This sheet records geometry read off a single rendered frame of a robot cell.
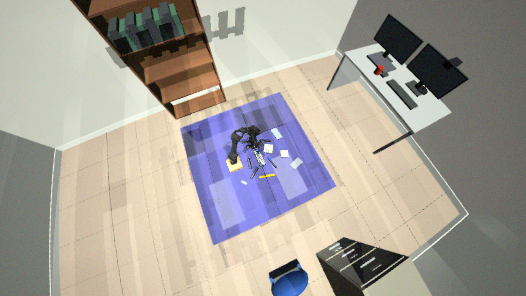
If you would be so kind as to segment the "grey keyboard with white letter keys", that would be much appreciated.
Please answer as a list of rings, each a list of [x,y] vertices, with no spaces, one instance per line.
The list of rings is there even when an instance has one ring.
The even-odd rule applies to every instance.
[[[253,149],[253,151],[254,151],[254,154],[255,154],[256,159],[258,161],[259,166],[261,167],[263,165],[266,165],[266,163],[264,161],[264,158],[263,158],[263,156],[261,154],[261,151],[259,152],[259,154],[255,151],[255,149]]]

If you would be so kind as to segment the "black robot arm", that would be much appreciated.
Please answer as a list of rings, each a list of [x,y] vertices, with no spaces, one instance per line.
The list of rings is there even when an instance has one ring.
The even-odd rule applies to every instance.
[[[242,132],[242,136],[239,136],[237,132]],[[243,138],[243,135],[245,133],[247,133],[247,135],[249,134],[250,138],[254,138],[261,134],[260,129],[257,128],[255,125],[252,125],[251,127],[241,127],[240,129],[237,129],[231,133],[230,139],[232,141],[232,146],[231,146],[231,152],[229,153],[227,157],[231,165],[237,164],[237,157],[238,157],[238,153],[236,152],[237,144]]]

